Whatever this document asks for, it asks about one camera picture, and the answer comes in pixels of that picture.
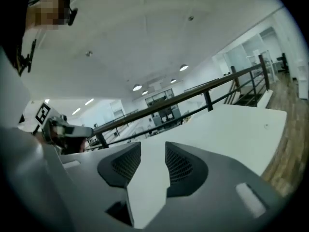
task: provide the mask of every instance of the white wall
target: white wall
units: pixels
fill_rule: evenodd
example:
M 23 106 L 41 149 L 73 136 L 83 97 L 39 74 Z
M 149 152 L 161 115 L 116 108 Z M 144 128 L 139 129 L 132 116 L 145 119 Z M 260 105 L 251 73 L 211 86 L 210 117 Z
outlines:
M 121 104 L 121 100 L 114 100 L 110 104 L 111 104 L 111 108 L 112 108 L 113 112 L 116 112 L 116 111 L 119 111 L 119 110 L 124 110 L 124 108 Z
M 277 58 L 281 57 L 283 53 L 277 35 L 275 33 L 268 34 L 262 39 L 269 51 L 271 60 L 277 62 Z
M 128 114 L 136 110 L 137 108 L 133 105 L 131 99 L 121 99 L 121 104 L 124 109 L 124 113 Z
M 274 25 L 274 21 L 273 21 L 272 15 L 269 15 L 266 18 L 264 18 L 261 22 L 259 22 L 257 25 L 255 25 L 253 28 L 249 29 L 244 34 L 240 35 L 238 38 L 236 38 L 233 42 L 228 44 L 225 48 L 223 48 L 217 54 L 223 54 L 223 53 L 226 53 L 232 50 L 236 46 L 246 42 L 247 40 L 249 40 L 256 34 L 263 32 L 264 30 L 272 27 L 273 25 Z
M 185 81 L 181 85 L 173 86 L 173 93 L 175 96 L 182 94 L 185 91 L 186 85 Z M 186 112 L 191 112 L 196 109 L 196 102 L 192 99 L 188 99 L 181 103 L 178 103 L 179 112 L 181 115 L 184 115 Z
M 223 54 L 217 54 L 212 57 L 212 61 L 215 67 L 221 70 L 222 75 L 232 73 L 230 66 L 228 66 Z
M 85 126 L 94 127 L 94 124 L 98 126 L 114 119 L 114 114 L 109 103 L 106 101 L 100 101 L 86 112 L 84 112 L 79 118 Z
M 184 79 L 185 89 L 189 89 L 211 80 L 222 77 L 223 74 L 217 66 L 214 65 L 211 58 L 206 59 L 194 68 Z

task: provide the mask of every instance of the staircase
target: staircase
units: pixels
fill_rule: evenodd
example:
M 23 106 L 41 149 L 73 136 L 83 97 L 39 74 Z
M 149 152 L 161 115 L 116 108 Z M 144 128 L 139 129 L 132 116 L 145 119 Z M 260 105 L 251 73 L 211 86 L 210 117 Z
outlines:
M 262 94 L 257 94 L 256 95 L 257 101 L 259 101 L 261 97 L 262 97 Z M 251 95 L 251 94 L 242 95 L 241 94 L 239 96 L 239 100 L 237 102 L 235 102 L 234 105 L 238 105 L 238 106 L 254 106 L 255 107 L 254 95 Z

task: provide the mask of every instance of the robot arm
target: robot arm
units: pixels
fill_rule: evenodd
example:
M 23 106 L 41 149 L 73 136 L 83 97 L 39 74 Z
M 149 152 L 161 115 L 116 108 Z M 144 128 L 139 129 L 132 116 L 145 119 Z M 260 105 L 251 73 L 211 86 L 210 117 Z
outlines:
M 83 141 L 93 134 L 90 127 L 70 125 L 65 115 L 59 114 L 46 103 L 41 105 L 35 118 L 38 127 L 42 128 L 45 142 L 61 147 L 64 155 L 79 153 Z

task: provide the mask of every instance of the mesh vent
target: mesh vent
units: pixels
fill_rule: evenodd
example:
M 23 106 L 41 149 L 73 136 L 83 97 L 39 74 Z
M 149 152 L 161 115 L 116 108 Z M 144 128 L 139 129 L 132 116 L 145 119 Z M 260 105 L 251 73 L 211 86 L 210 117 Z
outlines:
M 190 161 L 171 149 L 167 151 L 165 162 L 169 170 L 171 185 L 186 179 L 193 171 L 193 166 Z
M 140 149 L 130 150 L 112 161 L 113 170 L 130 181 L 140 164 Z

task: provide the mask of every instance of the white table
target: white table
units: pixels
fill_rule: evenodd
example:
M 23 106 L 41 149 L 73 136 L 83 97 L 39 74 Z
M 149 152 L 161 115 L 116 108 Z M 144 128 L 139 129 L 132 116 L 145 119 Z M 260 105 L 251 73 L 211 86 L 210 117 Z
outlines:
M 284 111 L 221 105 L 190 123 L 142 140 L 141 163 L 128 185 L 135 227 L 147 225 L 165 204 L 166 141 L 232 157 L 261 175 L 278 147 L 285 121 Z

